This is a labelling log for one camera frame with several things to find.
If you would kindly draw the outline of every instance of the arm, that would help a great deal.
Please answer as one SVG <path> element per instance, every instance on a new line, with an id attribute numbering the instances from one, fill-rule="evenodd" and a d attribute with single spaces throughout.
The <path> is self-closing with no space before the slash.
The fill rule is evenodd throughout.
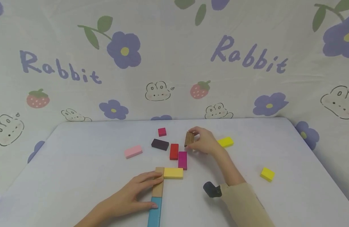
<path id="1" fill-rule="evenodd" d="M 163 181 L 160 172 L 145 172 L 131 179 L 122 189 L 101 201 L 74 227 L 99 227 L 110 218 L 141 210 L 157 209 L 153 202 L 138 202 L 137 194 Z"/>
<path id="2" fill-rule="evenodd" d="M 189 132 L 199 134 L 199 139 L 189 148 L 210 154 L 219 165 L 226 184 L 222 184 L 221 199 L 226 203 L 238 227 L 274 227 L 272 220 L 261 205 L 250 184 L 235 167 L 228 152 L 220 146 L 213 134 L 201 127 Z"/>

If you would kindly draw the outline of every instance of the pink block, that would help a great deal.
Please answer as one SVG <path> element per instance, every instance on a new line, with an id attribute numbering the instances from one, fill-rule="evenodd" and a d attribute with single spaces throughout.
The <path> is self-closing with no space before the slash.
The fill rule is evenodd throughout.
<path id="1" fill-rule="evenodd" d="M 135 146 L 133 148 L 129 148 L 129 149 L 124 151 L 124 155 L 127 159 L 134 157 L 136 155 L 139 155 L 141 153 L 143 153 L 143 151 L 142 151 L 142 147 L 140 145 Z"/>
<path id="2" fill-rule="evenodd" d="M 178 153 L 178 167 L 187 170 L 187 152 L 180 151 Z"/>

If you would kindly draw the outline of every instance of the strawberry print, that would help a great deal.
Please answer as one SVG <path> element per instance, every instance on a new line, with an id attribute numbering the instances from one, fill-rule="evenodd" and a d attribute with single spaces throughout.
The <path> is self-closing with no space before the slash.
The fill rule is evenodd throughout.
<path id="1" fill-rule="evenodd" d="M 192 88 L 190 90 L 192 98 L 200 99 L 200 98 L 205 97 L 209 93 L 209 90 L 210 90 L 209 83 L 210 82 L 211 81 L 207 81 L 207 82 L 200 81 L 197 84 L 195 84 L 194 86 L 192 86 Z"/>
<path id="2" fill-rule="evenodd" d="M 31 91 L 27 96 L 27 104 L 32 108 L 42 108 L 48 105 L 50 98 L 46 93 L 43 93 L 43 89 L 38 91 Z"/>

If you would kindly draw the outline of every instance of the magenta block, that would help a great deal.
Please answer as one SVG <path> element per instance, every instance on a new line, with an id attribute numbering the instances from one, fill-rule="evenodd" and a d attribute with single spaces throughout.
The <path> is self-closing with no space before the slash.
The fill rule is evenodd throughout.
<path id="1" fill-rule="evenodd" d="M 180 151 L 178 153 L 178 167 L 183 168 L 183 170 L 187 170 L 187 152 Z"/>

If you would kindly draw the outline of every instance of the black object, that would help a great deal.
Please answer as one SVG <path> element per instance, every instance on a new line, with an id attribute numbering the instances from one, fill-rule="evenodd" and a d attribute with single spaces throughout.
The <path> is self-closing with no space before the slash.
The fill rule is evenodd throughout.
<path id="1" fill-rule="evenodd" d="M 203 189 L 205 190 L 205 192 L 207 193 L 207 195 L 210 198 L 221 197 L 222 196 L 222 192 L 221 192 L 220 186 L 215 187 L 213 185 L 213 183 L 211 183 L 210 181 L 208 181 L 208 182 L 206 182 L 204 184 Z"/>
<path id="2" fill-rule="evenodd" d="M 151 145 L 153 148 L 158 148 L 161 150 L 167 150 L 169 143 L 163 140 L 154 139 Z"/>

